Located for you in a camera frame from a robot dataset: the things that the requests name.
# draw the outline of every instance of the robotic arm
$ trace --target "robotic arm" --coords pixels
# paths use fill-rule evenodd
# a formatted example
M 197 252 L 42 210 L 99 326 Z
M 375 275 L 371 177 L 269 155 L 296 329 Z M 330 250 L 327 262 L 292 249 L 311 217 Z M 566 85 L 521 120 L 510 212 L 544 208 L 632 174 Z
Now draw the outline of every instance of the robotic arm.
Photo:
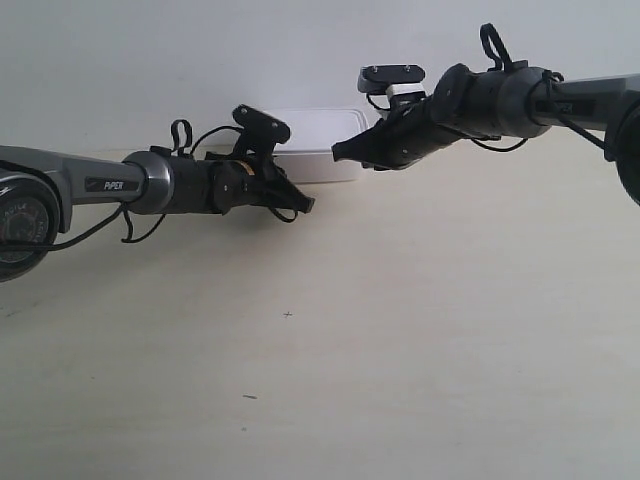
M 355 160 L 378 171 L 402 170 L 459 140 L 506 152 L 563 126 L 604 150 L 623 187 L 640 204 L 640 74 L 565 82 L 562 75 L 513 61 L 491 24 L 480 29 L 494 66 L 475 73 L 461 63 L 449 68 L 434 92 L 421 85 L 417 65 L 363 68 L 358 90 L 381 114 L 369 130 L 333 146 L 336 161 Z M 389 108 L 373 96 L 385 96 Z M 589 130 L 605 132 L 604 141 Z M 490 141 L 516 137 L 510 148 Z
M 151 147 L 121 163 L 0 146 L 0 282 L 24 275 L 48 252 L 75 245 L 120 214 L 129 226 L 123 242 L 136 243 L 167 214 L 224 215 L 234 207 L 252 205 L 291 222 L 295 217 L 279 210 L 309 213 L 314 199 L 287 180 L 273 161 L 276 144 L 286 143 L 291 136 L 289 127 L 247 105 L 236 108 L 233 118 L 240 127 L 214 129 L 193 146 L 191 126 L 177 120 L 171 128 L 173 149 Z M 180 125 L 186 133 L 184 145 L 180 145 Z M 231 154 L 209 152 L 196 161 L 192 154 L 198 144 L 222 129 L 240 133 Z M 83 235 L 54 244 L 58 233 L 69 231 L 74 205 L 98 203 L 119 203 L 120 207 Z M 147 235 L 133 239 L 130 212 L 161 217 Z

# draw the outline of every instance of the white container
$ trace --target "white container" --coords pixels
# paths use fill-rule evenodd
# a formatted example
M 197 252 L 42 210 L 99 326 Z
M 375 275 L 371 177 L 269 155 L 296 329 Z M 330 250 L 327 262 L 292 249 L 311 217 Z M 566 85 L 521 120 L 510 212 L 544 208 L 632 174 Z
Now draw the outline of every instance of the white container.
M 293 183 L 345 182 L 360 178 L 359 162 L 335 162 L 331 147 L 369 128 L 364 113 L 353 109 L 269 110 L 291 128 L 291 139 L 277 145 L 275 163 Z

